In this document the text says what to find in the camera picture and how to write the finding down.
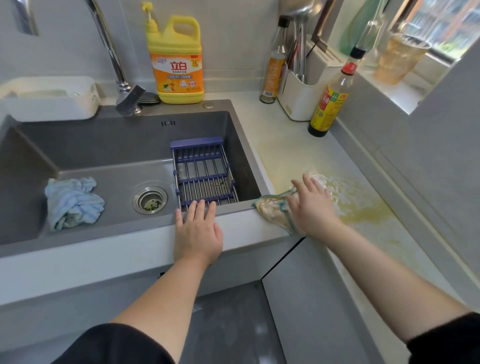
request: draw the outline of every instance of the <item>gray floor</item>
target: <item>gray floor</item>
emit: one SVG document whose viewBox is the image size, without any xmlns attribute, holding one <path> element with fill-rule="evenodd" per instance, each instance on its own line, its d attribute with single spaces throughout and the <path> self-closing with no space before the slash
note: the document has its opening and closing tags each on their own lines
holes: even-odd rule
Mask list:
<svg viewBox="0 0 480 364">
<path fill-rule="evenodd" d="M 2 364 L 46 364 L 76 333 L 0 353 Z M 286 364 L 261 282 L 199 297 L 179 364 Z"/>
</svg>

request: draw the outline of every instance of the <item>white countertop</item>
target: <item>white countertop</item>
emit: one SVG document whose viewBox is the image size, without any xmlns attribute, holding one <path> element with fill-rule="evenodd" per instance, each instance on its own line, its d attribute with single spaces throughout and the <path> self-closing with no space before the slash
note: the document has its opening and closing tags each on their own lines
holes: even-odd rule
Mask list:
<svg viewBox="0 0 480 364">
<path fill-rule="evenodd" d="M 257 92 L 205 96 L 232 101 L 272 193 L 284 191 L 290 186 L 290 179 L 311 170 L 336 181 L 341 189 L 340 211 L 345 222 L 458 297 L 331 134 L 312 137 L 306 123 L 288 119 L 278 103 L 262 104 Z M 217 222 L 224 232 L 224 251 L 287 235 L 254 210 L 222 215 Z M 173 240 L 174 226 L 164 226 L 0 258 L 0 305 L 171 264 Z M 336 265 L 385 361 L 406 363 L 408 352 L 404 346 L 386 328 L 337 260 Z"/>
</svg>

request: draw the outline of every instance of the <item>white plastic container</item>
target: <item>white plastic container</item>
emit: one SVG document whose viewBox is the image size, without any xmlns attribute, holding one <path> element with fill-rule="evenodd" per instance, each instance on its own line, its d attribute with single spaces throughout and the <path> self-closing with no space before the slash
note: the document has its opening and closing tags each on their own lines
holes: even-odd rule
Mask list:
<svg viewBox="0 0 480 364">
<path fill-rule="evenodd" d="M 0 100 L 18 121 L 84 120 L 99 105 L 95 82 L 86 76 L 15 78 L 0 85 Z"/>
<path fill-rule="evenodd" d="M 322 52 L 315 47 L 307 58 L 306 80 L 302 83 L 292 71 L 287 71 L 278 87 L 278 102 L 294 121 L 310 121 L 328 80 L 339 72 L 344 60 L 332 51 Z"/>
</svg>

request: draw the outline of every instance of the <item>window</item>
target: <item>window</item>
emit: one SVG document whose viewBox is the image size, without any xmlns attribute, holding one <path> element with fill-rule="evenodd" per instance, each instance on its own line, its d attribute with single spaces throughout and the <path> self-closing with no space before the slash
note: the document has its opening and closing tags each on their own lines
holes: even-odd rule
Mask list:
<svg viewBox="0 0 480 364">
<path fill-rule="evenodd" d="M 432 54 L 452 63 L 480 35 L 480 0 L 410 0 L 397 31 L 428 40 Z"/>
</svg>

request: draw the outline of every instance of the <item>red bottle neck label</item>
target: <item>red bottle neck label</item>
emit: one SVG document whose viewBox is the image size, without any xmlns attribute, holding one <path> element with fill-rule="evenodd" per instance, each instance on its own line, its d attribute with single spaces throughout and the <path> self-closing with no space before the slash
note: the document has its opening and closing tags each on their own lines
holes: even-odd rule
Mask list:
<svg viewBox="0 0 480 364">
<path fill-rule="evenodd" d="M 355 62 L 345 63 L 345 66 L 342 68 L 342 72 L 346 74 L 354 74 L 357 70 L 358 65 Z"/>
</svg>

